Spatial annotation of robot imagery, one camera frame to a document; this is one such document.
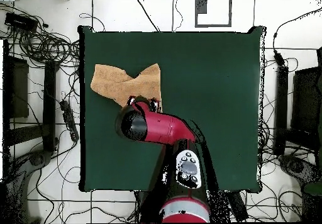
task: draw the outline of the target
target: wire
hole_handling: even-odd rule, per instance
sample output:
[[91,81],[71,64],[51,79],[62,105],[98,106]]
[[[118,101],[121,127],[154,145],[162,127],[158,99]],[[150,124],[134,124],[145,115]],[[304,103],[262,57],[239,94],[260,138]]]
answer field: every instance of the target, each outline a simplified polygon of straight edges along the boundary
[[47,198],[46,196],[44,196],[44,195],[39,191],[39,189],[38,189],[38,183],[39,183],[39,180],[40,180],[41,176],[42,176],[42,169],[40,169],[40,175],[39,175],[39,178],[38,178],[38,180],[37,180],[37,182],[36,182],[36,190],[37,190],[38,194],[39,194],[41,197],[43,197],[43,198],[45,198],[46,200],[48,200],[49,202],[51,202],[51,204],[52,204],[52,206],[53,206],[53,207],[52,207],[51,212],[48,214],[48,216],[46,217],[46,220],[43,222],[43,224],[46,224],[46,222],[47,222],[47,220],[48,220],[49,216],[53,213],[53,209],[55,208],[55,204],[53,203],[53,201],[52,201],[52,200],[50,200],[49,198]]
[[94,18],[95,20],[98,20],[103,26],[103,31],[105,31],[104,23],[100,19],[98,19],[97,17],[91,16],[90,14],[87,14],[87,13],[81,13],[81,14],[79,14],[79,17],[80,18]]
[[140,4],[140,6],[142,7],[142,9],[143,9],[143,11],[144,11],[145,15],[148,17],[148,20],[150,20],[150,22],[151,22],[151,24],[153,25],[153,27],[155,28],[155,30],[156,30],[156,31],[158,31],[158,32],[160,32],[159,28],[157,28],[157,27],[154,25],[154,23],[152,22],[152,20],[150,19],[149,15],[148,15],[148,13],[145,11],[145,8],[144,8],[143,4],[140,2],[140,0],[137,0],[137,1],[138,1],[138,3]]
[[[286,61],[286,67],[288,67],[289,66],[289,61],[288,60],[295,60],[296,61],[296,68],[295,69],[293,69],[293,70],[291,70],[291,71],[289,71],[289,73],[291,73],[291,72],[294,72],[295,70],[297,70],[297,68],[299,67],[299,61],[298,61],[298,59],[297,58],[295,58],[295,57],[288,57],[288,58],[286,58],[286,59],[284,59],[285,61]],[[271,66],[271,65],[274,65],[276,63],[276,61],[275,60],[266,60],[265,59],[265,63],[264,63],[264,65],[265,65],[265,68],[266,67],[269,67],[269,66]]]
[[274,52],[276,52],[276,50],[275,50],[275,38],[277,37],[277,32],[279,31],[280,27],[282,27],[282,26],[284,26],[285,24],[290,23],[290,22],[292,22],[292,21],[300,20],[300,19],[302,19],[302,18],[304,18],[304,17],[308,16],[308,15],[309,15],[309,14],[311,14],[311,13],[314,13],[314,14],[315,14],[315,13],[317,13],[317,12],[318,12],[318,11],[320,11],[320,10],[322,10],[322,8],[318,8],[318,9],[316,9],[316,10],[313,10],[313,11],[307,12],[307,13],[305,13],[305,14],[303,14],[303,15],[298,16],[297,18],[294,18],[293,20],[289,20],[289,21],[286,21],[286,22],[284,22],[283,24],[281,24],[281,25],[277,28],[276,32],[274,33],[274,38],[273,38],[273,50],[274,50]]
[[180,26],[178,26],[177,28],[175,28],[174,31],[176,31],[177,29],[179,29],[181,27],[181,24],[182,24],[182,22],[184,20],[183,16],[181,15],[181,13],[179,12],[179,10],[177,9],[177,2],[178,2],[178,0],[175,0],[175,10],[177,10],[177,12],[180,14],[180,16],[181,16],[181,22],[180,22]]
[[122,217],[122,216],[116,216],[114,214],[111,214],[111,213],[108,213],[104,210],[102,210],[101,208],[97,207],[97,206],[93,206],[92,208],[88,209],[88,210],[85,210],[85,211],[82,211],[82,212],[75,212],[75,213],[71,213],[67,218],[66,220],[64,221],[64,224],[66,224],[67,220],[72,216],[72,215],[80,215],[80,214],[84,214],[88,211],[91,211],[91,210],[99,210],[101,212],[103,212],[105,215],[108,215],[108,216],[113,216],[115,217],[115,219],[118,219],[120,222],[123,222],[123,223],[129,223],[126,221],[125,217]]

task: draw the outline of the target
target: floor tile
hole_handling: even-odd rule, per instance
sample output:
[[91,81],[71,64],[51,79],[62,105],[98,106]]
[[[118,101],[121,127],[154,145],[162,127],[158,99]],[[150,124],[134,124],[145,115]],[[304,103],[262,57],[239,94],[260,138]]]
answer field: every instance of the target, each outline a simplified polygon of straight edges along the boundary
[[135,202],[133,191],[95,190],[92,192],[92,200]]
[[131,215],[135,209],[135,204],[126,204],[126,203],[97,203],[93,202],[92,207],[96,207],[92,211],[92,222],[93,223],[124,223],[126,219]]

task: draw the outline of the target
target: cable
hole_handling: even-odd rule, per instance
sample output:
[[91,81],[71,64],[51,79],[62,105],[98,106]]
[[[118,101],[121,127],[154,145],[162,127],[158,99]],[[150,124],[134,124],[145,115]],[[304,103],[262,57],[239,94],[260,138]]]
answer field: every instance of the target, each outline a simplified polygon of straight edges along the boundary
[[[288,60],[295,60],[295,61],[296,61],[296,68],[295,68],[295,69],[293,69],[293,70],[291,70],[291,71],[289,71],[289,73],[294,72],[294,71],[295,71],[295,70],[297,70],[297,68],[299,67],[299,61],[298,61],[298,59],[297,59],[297,58],[295,58],[295,57],[288,57],[288,58],[286,58],[286,59],[284,59],[284,60],[287,62],[286,67],[288,67],[288,66],[289,66],[289,61],[288,61]],[[265,59],[265,63],[264,63],[264,65],[265,65],[265,68],[266,68],[266,67],[269,67],[269,66],[271,66],[271,65],[274,65],[275,63],[276,63],[276,60],[266,60],[266,59]]]
[[285,24],[290,23],[290,22],[292,22],[292,21],[300,20],[300,19],[302,19],[302,18],[304,18],[304,17],[308,16],[308,15],[309,15],[309,14],[311,14],[311,13],[317,13],[317,12],[318,12],[318,11],[320,11],[320,10],[322,10],[322,8],[318,8],[318,9],[316,9],[316,10],[313,10],[313,11],[307,12],[307,13],[305,13],[305,14],[303,14],[303,15],[298,16],[297,18],[294,18],[293,20],[289,20],[289,21],[286,21],[286,22],[284,22],[283,24],[281,24],[281,25],[277,28],[276,32],[274,33],[274,38],[273,38],[273,50],[274,50],[274,52],[276,52],[276,53],[277,53],[277,51],[276,51],[276,49],[275,49],[275,38],[277,37],[277,32],[279,31],[280,27],[282,27],[282,26],[284,26]]
[[105,31],[104,23],[100,19],[98,19],[97,17],[91,16],[90,14],[87,14],[87,13],[81,13],[81,14],[79,14],[79,17],[80,18],[94,18],[95,20],[98,20],[103,26],[103,31]]
[[179,10],[177,9],[177,2],[178,2],[178,0],[175,0],[175,10],[177,10],[177,12],[180,14],[180,16],[181,16],[181,22],[180,22],[180,26],[178,26],[177,28],[175,28],[174,31],[176,31],[177,29],[179,29],[181,27],[181,24],[182,24],[182,22],[184,20],[183,16],[181,15],[181,13],[179,12]]
[[144,8],[143,4],[140,2],[140,0],[137,0],[137,1],[138,1],[138,3],[140,4],[140,6],[142,7],[142,9],[143,9],[143,11],[144,11],[145,15],[148,17],[148,20],[150,20],[150,22],[151,22],[151,24],[153,25],[153,27],[155,28],[155,30],[156,30],[157,32],[160,32],[159,28],[157,28],[157,27],[154,25],[154,23],[152,22],[152,20],[150,19],[149,15],[148,15],[148,13],[145,11],[145,8]]
[[52,207],[51,212],[48,214],[48,216],[46,217],[46,220],[43,222],[43,224],[46,224],[46,222],[47,222],[47,220],[48,220],[49,216],[53,213],[53,209],[54,209],[54,207],[55,207],[55,204],[53,203],[53,201],[52,201],[52,200],[50,200],[49,198],[47,198],[46,196],[44,196],[44,195],[39,191],[39,189],[38,189],[38,183],[39,183],[39,180],[40,180],[41,176],[42,176],[42,169],[40,169],[40,175],[39,175],[39,178],[38,178],[38,180],[37,180],[37,182],[36,182],[36,190],[37,190],[38,194],[39,194],[42,198],[45,198],[46,200],[48,200],[49,202],[51,202],[51,204],[52,204],[52,206],[53,206],[53,207]]

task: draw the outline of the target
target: cloth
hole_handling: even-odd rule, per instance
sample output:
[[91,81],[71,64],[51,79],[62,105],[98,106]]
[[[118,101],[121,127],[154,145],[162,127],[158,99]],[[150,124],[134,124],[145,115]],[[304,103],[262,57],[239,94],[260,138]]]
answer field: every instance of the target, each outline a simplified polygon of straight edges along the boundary
[[118,67],[96,64],[91,89],[106,98],[113,99],[121,107],[126,105],[130,96],[143,96],[159,100],[162,109],[158,64],[147,67],[136,78],[132,78],[125,70]]

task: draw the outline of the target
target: control buttons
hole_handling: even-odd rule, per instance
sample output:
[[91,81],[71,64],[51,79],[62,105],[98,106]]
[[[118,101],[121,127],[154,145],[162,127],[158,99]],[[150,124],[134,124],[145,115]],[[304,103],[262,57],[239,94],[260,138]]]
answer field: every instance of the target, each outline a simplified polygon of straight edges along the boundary
[[191,174],[191,175],[196,175],[198,172],[197,166],[191,162],[183,162],[180,169],[182,172]]
[[183,180],[188,180],[189,176],[187,174],[182,173],[181,178],[183,178]]

